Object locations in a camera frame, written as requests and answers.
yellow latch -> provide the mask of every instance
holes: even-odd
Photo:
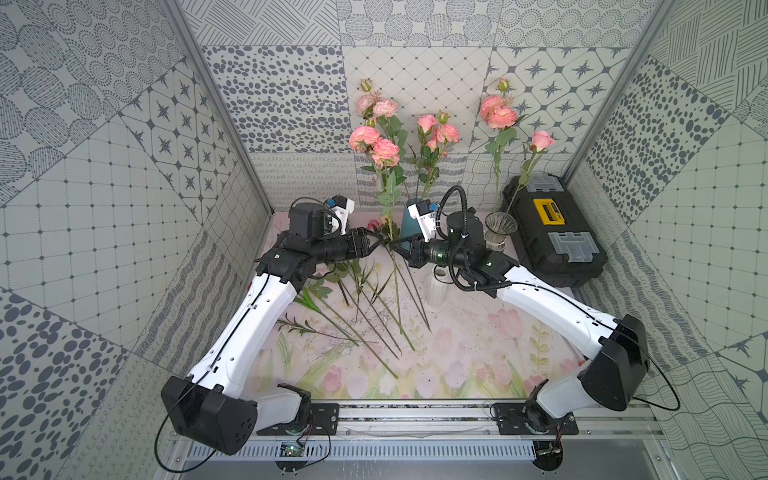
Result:
[[[535,198],[533,204],[544,225],[565,225],[565,219],[558,205],[551,198]]]

glass vase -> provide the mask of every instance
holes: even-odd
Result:
[[[504,251],[507,237],[518,229],[518,221],[506,212],[494,212],[485,218],[485,246]]]

metal corner post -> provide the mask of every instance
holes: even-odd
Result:
[[[650,14],[647,24],[643,29],[639,39],[634,43],[632,51],[630,52],[627,60],[624,61],[624,67],[621,68],[616,81],[611,85],[611,89],[605,98],[602,108],[598,114],[595,115],[592,125],[584,136],[584,140],[579,144],[571,159],[570,165],[565,172],[565,183],[569,184],[571,179],[576,174],[581,162],[589,154],[589,150],[592,149],[592,145],[600,136],[608,119],[614,113],[614,110],[619,104],[619,100],[624,96],[624,92],[629,87],[638,68],[643,64],[645,58],[648,56],[650,48],[654,44],[654,40],[664,26],[664,23],[668,20],[669,15],[672,13],[676,0],[658,0],[656,8],[653,13]]]
[[[243,142],[240,140],[240,135],[237,133],[235,123],[230,116],[227,106],[224,104],[224,100],[221,97],[219,88],[216,86],[214,77],[206,65],[203,51],[197,44],[197,39],[194,36],[192,27],[189,25],[189,22],[187,22],[187,16],[184,14],[184,10],[177,0],[159,0],[158,3],[163,9],[163,13],[170,22],[171,27],[174,29],[174,33],[176,34],[179,43],[181,43],[181,47],[186,51],[187,60],[191,61],[193,69],[200,76],[200,83],[208,90],[210,98],[214,103],[214,111],[221,119],[222,128],[228,136],[230,144],[237,152],[237,156],[240,157],[240,164],[243,165],[243,169],[246,171],[250,182],[253,184],[253,187],[259,194],[259,198],[263,201],[271,216],[274,214],[275,209],[266,197],[266,191],[264,190],[259,177],[256,175],[256,170],[254,170],[253,165],[250,163],[248,153],[243,146]]]

mounting plate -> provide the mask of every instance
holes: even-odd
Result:
[[[310,423],[312,419],[315,424],[312,427],[312,435],[335,435],[336,427],[339,425],[339,404],[338,403],[312,403],[310,405]],[[295,432],[286,430],[287,424],[280,423],[256,432],[259,436],[275,435],[294,435]]]
[[[546,433],[534,432],[528,427],[528,416],[525,414],[525,404],[522,402],[514,403],[494,403],[491,407],[492,415],[495,416],[499,435],[536,435],[555,434],[549,431]],[[573,419],[573,412],[568,413],[560,426],[561,435],[578,435],[578,425],[576,419]]]

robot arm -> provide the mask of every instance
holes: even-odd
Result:
[[[444,234],[439,219],[454,191],[462,197],[464,210],[448,215],[449,232]],[[618,320],[599,312],[558,292],[511,257],[487,250],[482,223],[474,209],[466,208],[464,190],[459,186],[452,187],[436,209],[426,200],[411,206],[409,213],[419,222],[421,233],[389,245],[408,260],[409,266],[447,266],[459,289],[486,292],[526,310],[588,359],[578,371],[555,382],[545,380],[534,389],[525,403],[532,430],[547,432],[570,412],[588,406],[615,411],[627,408],[649,369],[645,328],[640,320],[629,315]],[[400,246],[402,240],[410,242],[409,250]]]
[[[251,432],[274,425],[301,430],[309,424],[310,394],[281,384],[255,400],[241,399],[253,361],[272,327],[293,302],[318,263],[367,257],[364,228],[347,229],[354,202],[339,195],[324,204],[297,204],[290,227],[264,254],[245,299],[218,340],[186,378],[171,376],[161,391],[177,433],[228,455]]]

